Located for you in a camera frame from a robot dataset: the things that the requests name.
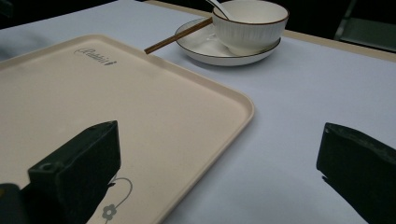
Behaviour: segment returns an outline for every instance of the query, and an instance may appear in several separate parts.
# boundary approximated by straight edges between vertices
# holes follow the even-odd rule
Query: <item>beige tray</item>
[[[0,105],[0,182],[21,188],[54,149],[119,122],[122,165],[95,224],[161,222],[254,114],[244,94],[101,35],[0,63]]]

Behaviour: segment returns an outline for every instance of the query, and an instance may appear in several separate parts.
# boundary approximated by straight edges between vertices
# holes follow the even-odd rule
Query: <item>chopsticks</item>
[[[212,22],[213,22],[212,18],[208,18],[208,19],[206,19],[204,21],[201,21],[201,22],[193,25],[192,27],[190,27],[190,28],[188,28],[188,29],[176,34],[176,35],[172,35],[171,37],[166,38],[165,40],[163,40],[163,41],[161,41],[161,42],[159,42],[159,43],[157,43],[157,44],[155,44],[155,45],[153,45],[153,46],[151,46],[149,48],[146,48],[145,52],[146,52],[146,54],[150,54],[151,52],[153,52],[153,51],[155,51],[157,49],[160,49],[162,47],[165,47],[166,45],[168,45],[168,44],[170,44],[170,43],[172,43],[174,41],[177,41],[177,40],[179,40],[180,38],[182,38],[182,37],[184,37],[186,35],[189,35],[189,34],[195,32],[195,31],[197,31],[199,29],[202,29],[202,28],[206,27],[207,25],[211,24]]]

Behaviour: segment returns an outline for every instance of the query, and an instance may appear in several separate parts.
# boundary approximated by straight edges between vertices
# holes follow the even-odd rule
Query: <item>white plate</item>
[[[180,26],[176,34],[192,27],[204,19],[190,21]],[[222,45],[215,35],[213,24],[210,24],[190,35],[179,39],[177,43],[183,51],[193,59],[214,65],[237,66],[248,63],[255,63],[263,58],[268,57],[280,43],[280,38],[275,44],[258,54],[237,56],[232,54],[227,47]]]

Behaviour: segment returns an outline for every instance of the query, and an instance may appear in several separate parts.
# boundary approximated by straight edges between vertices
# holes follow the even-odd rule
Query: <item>spoon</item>
[[[230,15],[230,12],[224,8],[222,4],[220,4],[217,0],[206,0],[206,2],[210,3],[213,7],[216,7],[229,21],[233,19],[233,16]]]

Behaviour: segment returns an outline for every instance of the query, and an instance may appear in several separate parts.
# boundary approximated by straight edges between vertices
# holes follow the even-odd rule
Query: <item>white bowl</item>
[[[227,20],[214,8],[215,34],[233,54],[251,55],[274,45],[285,30],[289,12],[284,7],[260,0],[233,0],[222,3],[233,16]]]

